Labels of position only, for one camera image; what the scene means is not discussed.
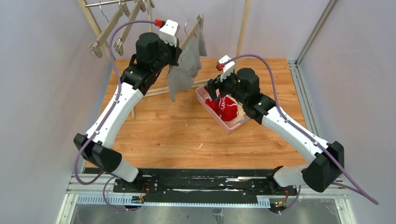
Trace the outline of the grey striped underwear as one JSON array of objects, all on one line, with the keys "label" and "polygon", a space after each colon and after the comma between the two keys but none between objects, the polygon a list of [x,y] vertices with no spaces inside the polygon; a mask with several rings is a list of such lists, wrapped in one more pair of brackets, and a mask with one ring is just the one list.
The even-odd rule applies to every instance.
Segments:
[{"label": "grey striped underwear", "polygon": [[193,87],[194,78],[202,68],[202,56],[207,56],[207,52],[204,32],[199,28],[181,53],[179,65],[169,67],[167,81],[172,102],[176,101],[176,93]]}]

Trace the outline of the wooden clip hanger striped underwear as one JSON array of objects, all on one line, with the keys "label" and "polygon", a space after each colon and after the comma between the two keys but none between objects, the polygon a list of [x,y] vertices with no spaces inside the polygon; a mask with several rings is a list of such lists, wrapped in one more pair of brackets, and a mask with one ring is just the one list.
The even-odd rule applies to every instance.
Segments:
[{"label": "wooden clip hanger striped underwear", "polygon": [[199,14],[197,16],[197,21],[195,22],[194,26],[192,29],[187,33],[186,38],[180,45],[180,49],[184,50],[187,46],[187,44],[190,42],[194,34],[203,27],[204,24],[204,16],[202,14]]}]

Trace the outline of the wooden clip hanger red underwear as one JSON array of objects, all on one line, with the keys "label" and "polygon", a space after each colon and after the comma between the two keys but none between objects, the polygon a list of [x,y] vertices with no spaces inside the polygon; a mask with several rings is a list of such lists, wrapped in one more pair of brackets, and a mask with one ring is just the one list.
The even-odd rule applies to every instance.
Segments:
[{"label": "wooden clip hanger red underwear", "polygon": [[[153,0],[145,0],[145,2],[146,2],[146,8],[147,8],[147,12],[148,12],[148,19],[150,21],[153,21],[152,9],[155,8],[155,4],[154,4]],[[149,24],[148,31],[153,32],[153,24],[151,24],[151,23]]]}]

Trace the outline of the wooden clip hanger cream underwear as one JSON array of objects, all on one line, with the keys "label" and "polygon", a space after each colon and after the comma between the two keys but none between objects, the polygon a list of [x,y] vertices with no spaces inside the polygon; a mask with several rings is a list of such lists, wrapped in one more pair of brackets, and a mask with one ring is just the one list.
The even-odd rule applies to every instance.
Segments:
[{"label": "wooden clip hanger cream underwear", "polygon": [[[143,0],[135,0],[135,5],[134,5],[132,11],[129,13],[127,22],[134,21],[140,11],[145,12],[146,6],[145,6]],[[124,54],[123,44],[125,43],[125,41],[127,39],[127,36],[131,30],[131,27],[132,27],[132,24],[125,26],[122,29],[122,32],[119,36],[118,41],[114,42],[114,44],[113,44],[115,51],[120,56],[123,56],[123,54]]]}]

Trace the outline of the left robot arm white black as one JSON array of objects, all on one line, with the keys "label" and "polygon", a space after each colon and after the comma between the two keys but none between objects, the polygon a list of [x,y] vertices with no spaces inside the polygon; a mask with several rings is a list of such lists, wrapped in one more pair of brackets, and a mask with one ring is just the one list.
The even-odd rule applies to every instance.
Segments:
[{"label": "left robot arm white black", "polygon": [[102,171],[126,182],[140,183],[139,169],[112,149],[115,138],[127,116],[155,83],[163,68],[176,65],[182,52],[175,35],[146,32],[135,43],[136,53],[119,77],[111,101],[85,134],[73,139],[79,156]]}]

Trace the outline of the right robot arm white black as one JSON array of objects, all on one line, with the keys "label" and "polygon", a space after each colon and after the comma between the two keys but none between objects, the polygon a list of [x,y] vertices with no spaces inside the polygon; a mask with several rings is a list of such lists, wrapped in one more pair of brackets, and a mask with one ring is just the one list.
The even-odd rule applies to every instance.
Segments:
[{"label": "right robot arm white black", "polygon": [[295,167],[276,167],[267,179],[272,192],[281,187],[306,185],[324,192],[340,175],[344,166],[344,148],[335,141],[329,143],[304,128],[276,105],[275,100],[261,93],[260,80],[251,68],[232,72],[225,79],[218,75],[205,86],[212,99],[231,96],[242,105],[243,111],[286,140],[305,159],[306,164]]}]

